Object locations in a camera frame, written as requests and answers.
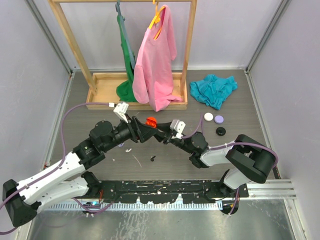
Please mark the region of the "white earbud charging case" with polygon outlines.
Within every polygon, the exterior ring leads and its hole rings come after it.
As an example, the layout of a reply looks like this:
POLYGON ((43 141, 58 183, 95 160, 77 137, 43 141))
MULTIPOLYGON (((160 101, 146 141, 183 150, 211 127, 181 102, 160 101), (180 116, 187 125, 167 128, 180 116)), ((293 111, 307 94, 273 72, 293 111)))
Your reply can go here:
POLYGON ((214 119, 214 116, 213 116, 212 113, 207 112, 207 113, 204 114, 203 118, 204 118, 205 121, 210 122, 210 121, 212 121, 214 119))

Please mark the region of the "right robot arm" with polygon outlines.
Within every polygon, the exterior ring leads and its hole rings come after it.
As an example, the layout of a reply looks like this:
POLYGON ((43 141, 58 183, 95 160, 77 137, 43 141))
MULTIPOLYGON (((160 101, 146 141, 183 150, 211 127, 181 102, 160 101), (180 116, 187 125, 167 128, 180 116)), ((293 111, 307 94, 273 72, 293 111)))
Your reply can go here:
POLYGON ((236 197, 240 186, 249 182, 264 184, 279 158, 270 148, 245 134, 234 141, 218 146, 209 146, 199 123, 193 133, 183 133, 185 123, 175 119, 168 123, 154 123, 155 138, 163 144, 173 144, 190 154, 189 160, 198 169, 222 164, 231 164, 218 184, 218 191, 224 197, 236 197))

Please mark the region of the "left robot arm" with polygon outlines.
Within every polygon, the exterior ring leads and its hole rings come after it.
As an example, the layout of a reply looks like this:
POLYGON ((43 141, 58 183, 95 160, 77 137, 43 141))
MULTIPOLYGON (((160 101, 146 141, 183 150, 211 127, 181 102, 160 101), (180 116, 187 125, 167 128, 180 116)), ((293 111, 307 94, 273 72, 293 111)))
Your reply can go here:
POLYGON ((144 143, 155 136, 155 127, 141 123, 136 117, 121 120, 118 126, 99 121, 82 141, 62 159, 27 179, 6 181, 2 187, 2 205, 12 225, 20 227, 36 217, 49 191, 64 180, 82 174, 105 158, 105 153, 127 140, 144 143))

